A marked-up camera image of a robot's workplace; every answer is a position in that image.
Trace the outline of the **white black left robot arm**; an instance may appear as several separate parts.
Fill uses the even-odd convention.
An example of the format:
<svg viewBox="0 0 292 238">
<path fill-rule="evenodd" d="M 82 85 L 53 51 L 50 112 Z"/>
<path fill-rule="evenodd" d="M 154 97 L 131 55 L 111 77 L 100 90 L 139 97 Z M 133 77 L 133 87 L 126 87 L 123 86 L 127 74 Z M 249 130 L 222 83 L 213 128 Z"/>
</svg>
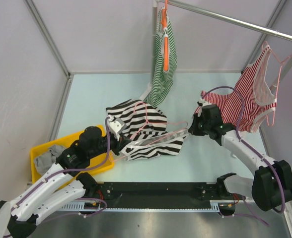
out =
<svg viewBox="0 0 292 238">
<path fill-rule="evenodd" d="M 27 238 L 51 214 L 80 198 L 94 199 L 97 183 L 91 159 L 118 155 L 131 140 L 119 132 L 90 126 L 65 149 L 36 183 L 11 201 L 0 201 L 0 238 Z"/>
</svg>

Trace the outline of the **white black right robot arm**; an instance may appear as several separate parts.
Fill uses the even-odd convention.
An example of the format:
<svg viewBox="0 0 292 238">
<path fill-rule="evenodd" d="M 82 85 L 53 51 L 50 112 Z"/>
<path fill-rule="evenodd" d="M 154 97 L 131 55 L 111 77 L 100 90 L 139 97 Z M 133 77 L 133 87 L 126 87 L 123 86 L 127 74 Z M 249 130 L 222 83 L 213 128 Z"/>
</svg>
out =
<svg viewBox="0 0 292 238">
<path fill-rule="evenodd" d="M 195 136 L 208 136 L 218 145 L 235 155 L 252 173 L 253 178 L 237 174 L 222 177 L 223 182 L 216 186 L 216 193 L 228 199 L 234 193 L 252 198 L 263 211 L 284 208 L 292 201 L 292 170 L 285 160 L 275 159 L 260 153 L 239 137 L 231 123 L 224 123 L 217 105 L 200 103 L 193 114 L 189 133 Z"/>
</svg>

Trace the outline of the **red white striped tank top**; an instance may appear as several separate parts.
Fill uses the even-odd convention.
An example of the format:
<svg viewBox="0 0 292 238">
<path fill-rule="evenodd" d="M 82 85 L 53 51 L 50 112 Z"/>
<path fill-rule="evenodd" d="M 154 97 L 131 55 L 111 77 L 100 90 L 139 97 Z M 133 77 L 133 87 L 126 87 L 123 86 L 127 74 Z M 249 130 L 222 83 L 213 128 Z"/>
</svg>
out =
<svg viewBox="0 0 292 238">
<path fill-rule="evenodd" d="M 265 81 L 271 54 L 269 45 L 262 48 L 254 63 L 242 72 L 235 91 L 226 95 L 201 92 L 205 101 L 219 107 L 224 123 L 239 124 L 240 131 L 255 133 L 267 115 L 276 110 L 277 98 Z"/>
</svg>

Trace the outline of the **green white striped tank top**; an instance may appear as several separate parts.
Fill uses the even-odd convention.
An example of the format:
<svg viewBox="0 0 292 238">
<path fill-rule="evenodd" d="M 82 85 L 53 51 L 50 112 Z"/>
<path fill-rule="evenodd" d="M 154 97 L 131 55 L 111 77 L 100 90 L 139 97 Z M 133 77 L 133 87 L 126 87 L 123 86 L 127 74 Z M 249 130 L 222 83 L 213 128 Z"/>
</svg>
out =
<svg viewBox="0 0 292 238">
<path fill-rule="evenodd" d="M 160 105 L 168 95 L 173 85 L 173 75 L 177 68 L 177 53 L 175 39 L 169 16 L 166 16 L 166 27 L 162 26 L 162 7 L 157 15 L 155 35 L 154 76 L 152 77 L 151 89 L 146 93 L 144 101 L 154 107 Z M 168 40 L 168 69 L 164 69 L 164 42 Z"/>
</svg>

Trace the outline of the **pink hanger under red top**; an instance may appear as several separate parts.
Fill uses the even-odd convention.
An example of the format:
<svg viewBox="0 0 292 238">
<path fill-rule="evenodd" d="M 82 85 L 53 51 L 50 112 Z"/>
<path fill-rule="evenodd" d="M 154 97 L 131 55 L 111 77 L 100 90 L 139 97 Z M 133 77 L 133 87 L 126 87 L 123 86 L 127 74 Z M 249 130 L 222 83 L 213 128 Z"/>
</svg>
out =
<svg viewBox="0 0 292 238">
<path fill-rule="evenodd" d="M 277 79 L 270 86 L 270 91 L 272 92 L 273 95 L 275 95 L 275 99 L 277 103 L 279 84 L 292 67 L 292 54 L 286 57 L 284 60 L 280 60 L 280 58 L 276 55 L 276 53 L 272 49 L 270 49 L 270 52 L 272 53 L 272 55 L 275 57 L 276 61 L 280 65 Z"/>
</svg>

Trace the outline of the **orange plastic hanger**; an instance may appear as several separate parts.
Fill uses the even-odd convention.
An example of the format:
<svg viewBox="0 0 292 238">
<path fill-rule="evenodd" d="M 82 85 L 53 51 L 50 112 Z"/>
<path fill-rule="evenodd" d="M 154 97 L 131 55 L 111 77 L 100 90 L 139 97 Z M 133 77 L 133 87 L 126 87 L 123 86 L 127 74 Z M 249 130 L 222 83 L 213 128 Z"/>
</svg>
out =
<svg viewBox="0 0 292 238">
<path fill-rule="evenodd" d="M 168 72 L 169 70 L 169 36 L 166 33 L 168 30 L 167 28 L 167 7 L 168 7 L 168 0 L 164 1 L 164 8 L 161 12 L 161 25 L 163 31 L 163 70 Z"/>
</svg>

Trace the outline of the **yellow plastic bin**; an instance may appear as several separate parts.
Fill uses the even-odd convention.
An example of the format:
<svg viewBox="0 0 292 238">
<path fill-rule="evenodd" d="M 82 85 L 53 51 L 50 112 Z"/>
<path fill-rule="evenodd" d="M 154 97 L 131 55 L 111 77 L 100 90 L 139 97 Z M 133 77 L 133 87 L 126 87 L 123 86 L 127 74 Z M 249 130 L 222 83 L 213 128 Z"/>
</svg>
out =
<svg viewBox="0 0 292 238">
<path fill-rule="evenodd" d="M 32 147 L 30 150 L 30 164 L 31 164 L 31 180 L 32 183 L 34 184 L 37 180 L 40 179 L 40 177 L 42 176 L 41 174 L 39 174 L 36 170 L 35 167 L 35 163 L 34 163 L 34 159 L 40 155 L 42 155 L 43 153 L 47 152 L 49 147 L 52 145 L 62 145 L 65 147 L 69 147 L 75 140 L 77 140 L 80 136 L 80 134 L 83 132 L 82 131 L 78 131 L 76 133 L 46 142 L 44 144 L 40 144 L 37 145 L 35 147 Z M 103 173 L 107 170 L 110 170 L 114 167 L 115 163 L 112 162 L 113 160 L 113 154 L 112 152 L 110 152 L 109 154 L 109 158 L 108 160 L 101 166 L 99 166 L 98 168 L 94 169 L 94 170 L 90 170 L 87 171 L 89 174 L 91 174 L 92 176 L 95 176 L 97 174 Z"/>
</svg>

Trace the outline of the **grey cloth garment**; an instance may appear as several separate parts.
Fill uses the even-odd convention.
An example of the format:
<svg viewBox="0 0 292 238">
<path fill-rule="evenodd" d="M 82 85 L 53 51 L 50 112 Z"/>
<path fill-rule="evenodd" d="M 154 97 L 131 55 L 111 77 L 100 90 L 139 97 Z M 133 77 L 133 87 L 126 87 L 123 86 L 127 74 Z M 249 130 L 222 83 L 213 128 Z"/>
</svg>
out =
<svg viewBox="0 0 292 238">
<path fill-rule="evenodd" d="M 33 162 L 38 174 L 44 175 L 64 150 L 65 146 L 54 144 L 46 152 L 37 156 Z"/>
</svg>

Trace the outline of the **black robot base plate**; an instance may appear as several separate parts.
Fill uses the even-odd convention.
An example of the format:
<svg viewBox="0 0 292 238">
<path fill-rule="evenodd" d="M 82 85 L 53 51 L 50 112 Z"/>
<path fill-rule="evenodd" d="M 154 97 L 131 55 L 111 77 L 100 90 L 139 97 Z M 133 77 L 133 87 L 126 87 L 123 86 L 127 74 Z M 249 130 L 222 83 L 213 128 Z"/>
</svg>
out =
<svg viewBox="0 0 292 238">
<path fill-rule="evenodd" d="M 98 183 L 85 193 L 85 198 L 97 198 L 97 206 L 102 201 L 121 200 L 231 200 L 233 208 L 220 208 L 218 213 L 225 216 L 235 212 L 238 196 L 226 192 L 216 183 L 206 182 L 104 182 Z"/>
</svg>

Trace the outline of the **metal clothes rail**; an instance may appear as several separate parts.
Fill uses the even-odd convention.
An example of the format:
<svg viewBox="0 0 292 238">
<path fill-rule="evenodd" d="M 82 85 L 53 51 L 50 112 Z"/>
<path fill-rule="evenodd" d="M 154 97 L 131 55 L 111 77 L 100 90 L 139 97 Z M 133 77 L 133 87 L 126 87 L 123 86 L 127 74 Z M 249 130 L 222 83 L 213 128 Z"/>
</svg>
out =
<svg viewBox="0 0 292 238">
<path fill-rule="evenodd" d="M 282 33 L 279 32 L 278 30 L 273 30 L 269 27 L 265 27 L 265 26 L 261 26 L 261 25 L 257 25 L 257 24 L 253 24 L 250 22 L 246 22 L 243 20 L 239 20 L 230 16 L 226 16 L 226 15 L 222 15 L 216 12 L 212 12 L 203 8 L 199 8 L 197 6 L 191 5 L 191 4 L 187 4 L 181 1 L 177 1 L 177 0 L 169 0 L 168 5 L 180 8 L 180 9 L 184 9 L 190 12 L 194 12 L 200 15 L 204 15 L 213 19 L 217 19 L 223 22 L 227 22 L 239 27 L 243 27 L 252 31 L 256 31 L 259 33 L 263 33 L 269 36 L 273 36 L 273 37 L 277 37 L 280 39 L 284 39 L 284 40 L 288 40 L 292 42 L 292 35 L 286 34 L 286 33 Z"/>
</svg>

